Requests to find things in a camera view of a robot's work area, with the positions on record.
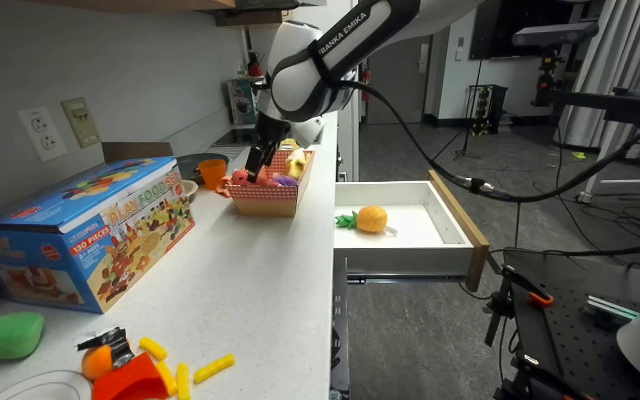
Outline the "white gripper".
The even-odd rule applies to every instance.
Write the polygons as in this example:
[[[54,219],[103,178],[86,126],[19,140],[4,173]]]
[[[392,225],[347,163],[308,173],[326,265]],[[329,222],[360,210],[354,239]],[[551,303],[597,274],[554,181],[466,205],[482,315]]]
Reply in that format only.
[[[258,139],[263,143],[283,143],[284,139],[294,139],[301,148],[310,148],[323,133],[323,121],[312,118],[306,122],[284,122],[269,118],[264,114],[258,116],[256,122]],[[263,176],[269,176],[281,149],[269,151],[263,144],[250,149],[246,169],[256,176],[263,169]]]

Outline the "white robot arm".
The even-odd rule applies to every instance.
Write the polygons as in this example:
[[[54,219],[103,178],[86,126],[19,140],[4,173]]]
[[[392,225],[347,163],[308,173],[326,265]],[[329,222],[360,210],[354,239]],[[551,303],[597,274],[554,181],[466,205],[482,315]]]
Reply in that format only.
[[[343,109],[356,64],[393,42],[432,36],[482,0],[358,0],[328,31],[287,20],[273,36],[269,71],[258,82],[258,143],[248,173],[258,181],[294,124]]]

